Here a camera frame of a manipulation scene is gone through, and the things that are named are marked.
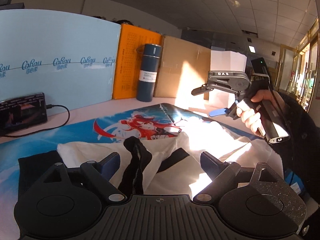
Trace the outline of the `person's right hand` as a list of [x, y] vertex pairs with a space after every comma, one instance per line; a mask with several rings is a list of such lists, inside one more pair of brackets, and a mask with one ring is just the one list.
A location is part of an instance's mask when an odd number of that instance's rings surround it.
[[[274, 90], [259, 90], [253, 98], [252, 102], [261, 102], [263, 100], [268, 100], [272, 105], [279, 111], [280, 109], [284, 112], [286, 104], [282, 97]], [[242, 122], [247, 128], [251, 130], [252, 133], [259, 137], [264, 137], [264, 134], [260, 133], [262, 128], [261, 114], [256, 113], [254, 109], [249, 108], [247, 105], [238, 103], [236, 105], [236, 114], [241, 118]]]

